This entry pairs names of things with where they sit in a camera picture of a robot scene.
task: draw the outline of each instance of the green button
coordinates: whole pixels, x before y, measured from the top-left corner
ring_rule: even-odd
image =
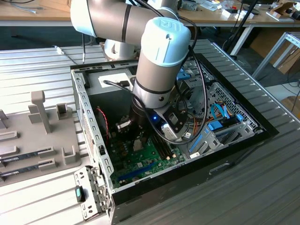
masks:
[[[80,189],[79,188],[76,190],[76,195],[77,195],[77,197],[80,196]]]

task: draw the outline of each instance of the blue cable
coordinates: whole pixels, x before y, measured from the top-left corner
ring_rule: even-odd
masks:
[[[229,119],[229,118],[230,118],[230,116],[229,116],[229,114],[228,114],[228,112],[227,112],[227,108],[226,108],[226,106],[224,106],[224,107],[223,107],[223,109],[224,109],[224,114],[225,114],[225,117],[226,117],[227,119]]]
[[[224,110],[222,109],[222,107],[218,104],[212,104],[211,108],[210,108],[210,112],[211,112],[211,115],[214,117],[214,119],[216,119],[216,115],[215,115],[215,112],[214,112],[214,107],[216,107],[220,113],[222,114],[223,117],[225,117],[225,113],[224,113]]]

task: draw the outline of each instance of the green circuit board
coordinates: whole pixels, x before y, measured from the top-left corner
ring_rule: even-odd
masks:
[[[114,167],[114,173],[111,175],[113,187],[119,188],[185,161],[177,147],[172,149],[170,145],[167,146],[172,155],[162,159],[151,138],[144,144],[144,148],[138,151],[133,150],[131,142],[112,138],[108,152]]]

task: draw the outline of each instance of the red wire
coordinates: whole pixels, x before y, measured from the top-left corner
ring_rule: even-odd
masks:
[[[97,108],[97,109],[98,109],[99,112],[102,113],[102,115],[103,115],[103,117],[104,117],[104,120],[105,120],[105,124],[106,124],[106,138],[107,138],[107,143],[108,143],[108,122],[107,122],[107,118],[106,118],[104,112],[102,112],[101,109],[99,109],[99,108]]]

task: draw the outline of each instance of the slotted metal surface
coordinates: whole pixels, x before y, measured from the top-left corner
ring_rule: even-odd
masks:
[[[63,49],[80,63],[81,47]],[[87,47],[87,52],[87,63],[104,61],[101,48]],[[195,52],[203,53],[280,133],[234,168],[122,224],[298,224],[299,121],[216,45],[199,40]],[[0,52],[0,108],[6,113],[24,112],[30,103],[29,92],[45,90],[46,107],[67,102],[75,109],[69,73],[71,64],[54,49]],[[87,165],[89,159],[82,131],[76,124],[82,165]],[[80,206],[73,190],[72,173],[75,170],[1,187],[0,201],[6,202],[0,206],[2,223],[82,224]],[[108,220],[102,216],[87,224],[106,225]]]

